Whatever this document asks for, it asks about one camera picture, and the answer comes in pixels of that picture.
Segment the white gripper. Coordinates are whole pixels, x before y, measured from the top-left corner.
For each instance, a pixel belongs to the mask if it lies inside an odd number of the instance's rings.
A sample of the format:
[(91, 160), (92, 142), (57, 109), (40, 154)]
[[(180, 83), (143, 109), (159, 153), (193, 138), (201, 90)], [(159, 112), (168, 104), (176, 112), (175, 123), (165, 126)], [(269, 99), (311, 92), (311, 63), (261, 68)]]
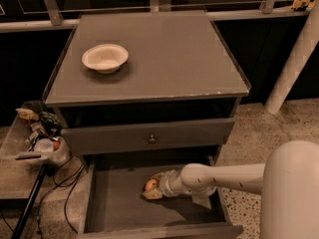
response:
[(181, 181), (179, 170), (169, 170), (154, 174), (151, 179), (159, 181), (159, 189), (153, 188), (143, 192), (148, 200), (158, 200), (165, 197), (177, 197), (184, 194), (185, 187)]

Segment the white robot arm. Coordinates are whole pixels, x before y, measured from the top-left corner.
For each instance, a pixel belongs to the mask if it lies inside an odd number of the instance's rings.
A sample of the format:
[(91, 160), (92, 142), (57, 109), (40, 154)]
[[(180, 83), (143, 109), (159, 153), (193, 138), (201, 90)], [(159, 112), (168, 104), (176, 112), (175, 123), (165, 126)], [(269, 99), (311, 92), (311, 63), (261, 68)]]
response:
[(292, 140), (264, 163), (208, 166), (190, 163), (153, 175), (143, 196), (155, 200), (188, 195), (208, 208), (208, 197), (223, 187), (261, 196), (260, 239), (319, 238), (319, 144)]

